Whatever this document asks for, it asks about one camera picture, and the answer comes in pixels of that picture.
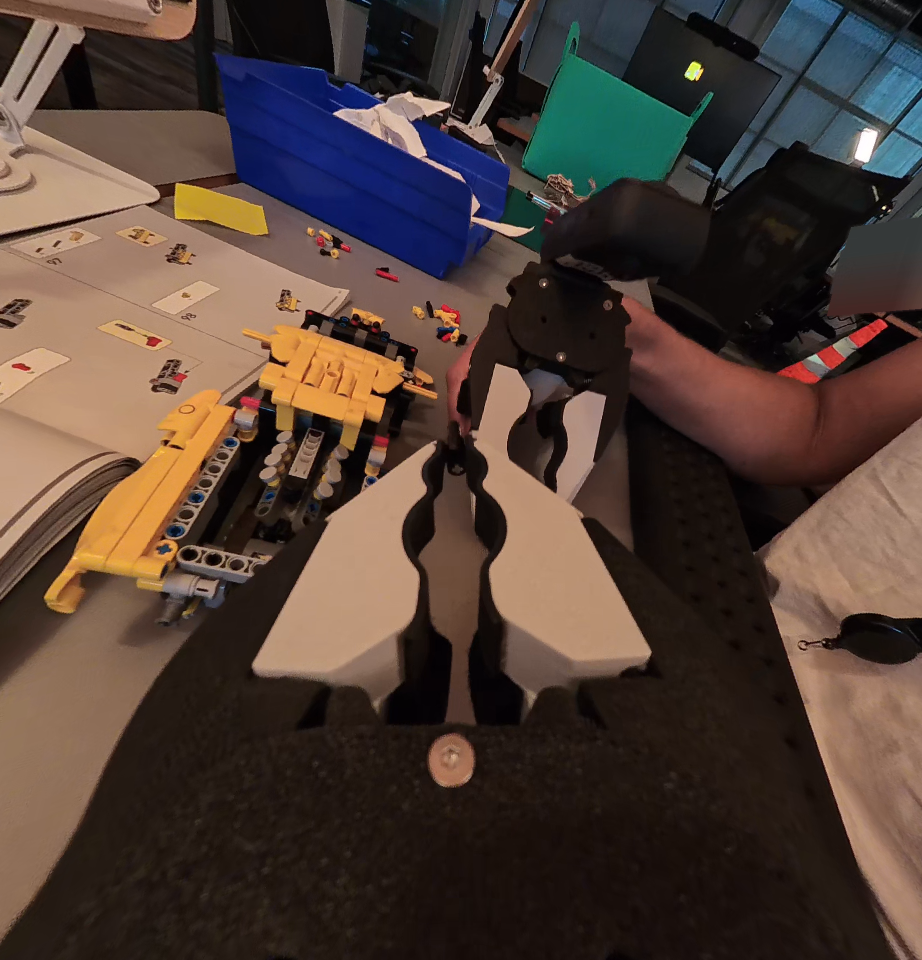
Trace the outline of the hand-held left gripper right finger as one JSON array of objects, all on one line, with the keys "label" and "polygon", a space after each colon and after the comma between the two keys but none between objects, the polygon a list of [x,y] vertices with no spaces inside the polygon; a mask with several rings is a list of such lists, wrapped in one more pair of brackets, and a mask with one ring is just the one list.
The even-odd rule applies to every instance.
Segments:
[{"label": "hand-held left gripper right finger", "polygon": [[651,650],[588,523],[512,462],[468,438],[474,529],[487,551],[468,684],[479,725],[515,725],[540,692],[641,671]]}]

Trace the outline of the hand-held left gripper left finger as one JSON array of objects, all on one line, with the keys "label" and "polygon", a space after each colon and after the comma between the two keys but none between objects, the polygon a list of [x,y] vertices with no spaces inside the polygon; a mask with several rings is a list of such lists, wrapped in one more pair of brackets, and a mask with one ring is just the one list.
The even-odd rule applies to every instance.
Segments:
[{"label": "hand-held left gripper left finger", "polygon": [[432,624],[419,555],[446,459],[445,443],[427,444],[317,525],[256,676],[359,688],[392,723],[443,723],[452,648]]}]

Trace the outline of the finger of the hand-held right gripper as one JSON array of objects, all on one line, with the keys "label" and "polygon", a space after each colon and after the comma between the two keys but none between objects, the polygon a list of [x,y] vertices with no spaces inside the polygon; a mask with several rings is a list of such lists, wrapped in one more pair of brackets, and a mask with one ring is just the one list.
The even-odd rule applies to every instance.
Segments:
[{"label": "finger of the hand-held right gripper", "polygon": [[507,453],[525,470],[540,470],[551,441],[541,436],[538,416],[556,393],[556,375],[543,369],[527,374],[495,366],[487,400],[474,432],[479,440]]},{"label": "finger of the hand-held right gripper", "polygon": [[568,503],[573,502],[599,457],[605,405],[603,394],[585,390],[539,409],[539,433],[551,442],[543,482]]}]

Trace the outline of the yellow toy car model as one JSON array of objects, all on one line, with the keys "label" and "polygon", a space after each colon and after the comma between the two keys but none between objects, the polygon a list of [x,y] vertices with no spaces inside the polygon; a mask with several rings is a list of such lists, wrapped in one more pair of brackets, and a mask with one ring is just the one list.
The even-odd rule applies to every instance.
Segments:
[{"label": "yellow toy car model", "polygon": [[267,352],[254,384],[229,402],[201,390],[162,419],[158,447],[86,522],[49,610],[73,614],[87,574],[158,594],[163,626],[220,606],[271,548],[374,485],[413,398],[438,397],[417,349],[359,309],[243,334]]}]

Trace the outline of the grey desk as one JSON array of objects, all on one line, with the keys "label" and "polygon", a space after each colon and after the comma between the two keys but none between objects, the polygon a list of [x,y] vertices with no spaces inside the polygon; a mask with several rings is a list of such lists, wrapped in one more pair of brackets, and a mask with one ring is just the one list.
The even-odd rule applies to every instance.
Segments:
[{"label": "grey desk", "polygon": [[[494,235],[463,268],[439,281],[365,246],[344,257],[335,277],[313,253],[305,229],[331,228],[281,201],[236,186],[227,121],[202,111],[40,110],[33,126],[161,189],[177,182],[220,188],[260,203],[268,237],[227,241],[327,285],[346,287],[376,310],[401,340],[419,348],[438,380],[460,351],[434,343],[411,306],[458,307],[469,335],[508,281],[538,255]],[[155,625],[155,595],[101,577],[76,614],[49,611],[43,594],[69,558],[79,532],[61,541],[0,603],[0,939],[36,894],[76,829],[124,727],[194,624]]]}]

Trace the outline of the person's right hand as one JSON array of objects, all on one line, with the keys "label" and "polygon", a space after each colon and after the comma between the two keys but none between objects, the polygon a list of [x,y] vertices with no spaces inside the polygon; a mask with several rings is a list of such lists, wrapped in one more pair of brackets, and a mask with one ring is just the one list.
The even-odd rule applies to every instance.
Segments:
[{"label": "person's right hand", "polygon": [[470,431],[470,396],[467,382],[471,356],[477,341],[467,343],[446,374],[446,406],[448,421],[458,427],[462,437]]}]

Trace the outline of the pile of colourful toy bricks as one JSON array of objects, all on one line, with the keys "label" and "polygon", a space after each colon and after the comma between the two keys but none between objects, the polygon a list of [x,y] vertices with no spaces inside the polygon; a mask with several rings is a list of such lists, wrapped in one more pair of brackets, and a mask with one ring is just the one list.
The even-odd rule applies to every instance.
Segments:
[{"label": "pile of colourful toy bricks", "polygon": [[[325,229],[309,226],[306,228],[306,234],[314,240],[323,257],[339,260],[342,254],[351,253],[351,247],[343,238]],[[418,319],[427,318],[435,323],[435,336],[440,342],[457,346],[467,344],[468,336],[462,330],[461,314],[447,304],[435,308],[430,301],[427,301],[424,306],[413,306],[411,312]],[[344,315],[342,322],[357,330],[366,330],[371,334],[387,333],[384,318],[357,306],[351,308],[349,313]]]}]

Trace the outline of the green plastic bin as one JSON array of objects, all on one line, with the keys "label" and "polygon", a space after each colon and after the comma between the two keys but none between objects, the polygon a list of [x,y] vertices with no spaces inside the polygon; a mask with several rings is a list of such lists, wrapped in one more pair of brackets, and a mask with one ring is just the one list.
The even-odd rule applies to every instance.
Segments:
[{"label": "green plastic bin", "polygon": [[522,168],[537,179],[560,175],[575,186],[618,179],[662,182],[713,95],[683,113],[578,54],[573,22],[528,141]]}]

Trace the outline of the black padded office chair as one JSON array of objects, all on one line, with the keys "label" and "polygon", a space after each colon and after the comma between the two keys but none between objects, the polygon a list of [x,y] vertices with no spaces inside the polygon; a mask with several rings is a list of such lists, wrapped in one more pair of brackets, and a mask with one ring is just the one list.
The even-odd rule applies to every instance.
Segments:
[{"label": "black padded office chair", "polygon": [[817,282],[851,229],[890,210],[908,181],[800,144],[776,150],[712,211],[698,263],[650,283],[654,312],[718,352],[744,324]]}]

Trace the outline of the orange reflective vest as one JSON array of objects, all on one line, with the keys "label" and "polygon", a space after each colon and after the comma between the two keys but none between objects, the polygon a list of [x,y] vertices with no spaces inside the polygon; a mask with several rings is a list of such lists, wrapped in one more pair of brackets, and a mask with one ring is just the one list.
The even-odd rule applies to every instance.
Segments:
[{"label": "orange reflective vest", "polygon": [[779,370],[777,376],[808,385],[816,384],[828,377],[845,361],[851,359],[853,354],[873,341],[875,337],[887,329],[887,326],[887,321],[884,318],[876,318],[833,344],[822,348],[819,352]]}]

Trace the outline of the blue plastic bin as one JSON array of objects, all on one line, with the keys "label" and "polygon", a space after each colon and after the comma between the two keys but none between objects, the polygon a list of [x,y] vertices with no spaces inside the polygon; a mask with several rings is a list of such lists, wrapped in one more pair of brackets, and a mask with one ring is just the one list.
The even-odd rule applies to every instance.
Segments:
[{"label": "blue plastic bin", "polygon": [[323,70],[216,54],[241,181],[435,277],[463,266],[505,210],[510,171],[424,118],[417,156],[347,119],[385,108]]}]

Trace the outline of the black badge reel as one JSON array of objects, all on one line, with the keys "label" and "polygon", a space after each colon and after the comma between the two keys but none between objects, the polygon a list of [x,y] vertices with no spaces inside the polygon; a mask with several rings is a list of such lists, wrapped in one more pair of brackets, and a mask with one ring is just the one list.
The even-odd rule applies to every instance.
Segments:
[{"label": "black badge reel", "polygon": [[891,617],[872,612],[846,616],[837,635],[801,639],[800,651],[821,648],[845,651],[872,664],[899,666],[922,655],[922,617]]}]

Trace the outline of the yellow paper card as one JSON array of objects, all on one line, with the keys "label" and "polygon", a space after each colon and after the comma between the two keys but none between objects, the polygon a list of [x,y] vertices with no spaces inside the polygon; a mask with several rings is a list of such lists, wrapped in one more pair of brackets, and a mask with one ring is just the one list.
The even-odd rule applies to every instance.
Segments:
[{"label": "yellow paper card", "polygon": [[175,218],[180,221],[210,222],[240,234],[269,235],[262,205],[187,183],[177,183],[174,194]]}]

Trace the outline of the open instruction booklet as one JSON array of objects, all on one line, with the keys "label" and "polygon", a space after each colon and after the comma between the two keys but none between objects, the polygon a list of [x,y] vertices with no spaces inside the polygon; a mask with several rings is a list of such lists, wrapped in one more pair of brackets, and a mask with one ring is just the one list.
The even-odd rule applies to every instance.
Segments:
[{"label": "open instruction booklet", "polygon": [[204,390],[265,362],[243,328],[350,292],[148,206],[0,245],[0,602]]}]

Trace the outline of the blue lit window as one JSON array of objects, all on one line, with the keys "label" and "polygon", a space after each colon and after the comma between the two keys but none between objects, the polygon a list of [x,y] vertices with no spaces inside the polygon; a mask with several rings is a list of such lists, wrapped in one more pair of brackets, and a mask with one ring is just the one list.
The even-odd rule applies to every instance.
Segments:
[{"label": "blue lit window", "polygon": [[780,91],[755,122],[737,178],[795,142],[849,162],[864,130],[876,134],[869,170],[906,178],[922,165],[922,48],[899,30],[837,2],[789,2],[761,59]]}]

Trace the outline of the instruction sheet on wooden stand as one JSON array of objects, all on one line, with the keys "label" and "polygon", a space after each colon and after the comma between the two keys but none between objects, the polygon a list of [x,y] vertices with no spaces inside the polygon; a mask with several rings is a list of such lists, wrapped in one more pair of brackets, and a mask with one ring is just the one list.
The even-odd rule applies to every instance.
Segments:
[{"label": "instruction sheet on wooden stand", "polygon": [[40,101],[85,30],[173,42],[186,38],[197,3],[0,1],[31,28],[0,84],[0,237],[149,205],[154,186],[30,126]]}]

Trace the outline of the large black wall screen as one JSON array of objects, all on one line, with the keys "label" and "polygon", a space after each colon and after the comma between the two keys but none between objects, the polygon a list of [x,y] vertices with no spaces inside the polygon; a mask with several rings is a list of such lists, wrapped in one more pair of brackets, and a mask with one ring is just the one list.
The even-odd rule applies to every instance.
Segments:
[{"label": "large black wall screen", "polygon": [[754,43],[693,12],[656,8],[623,81],[694,123],[683,152],[718,176],[779,82]]}]

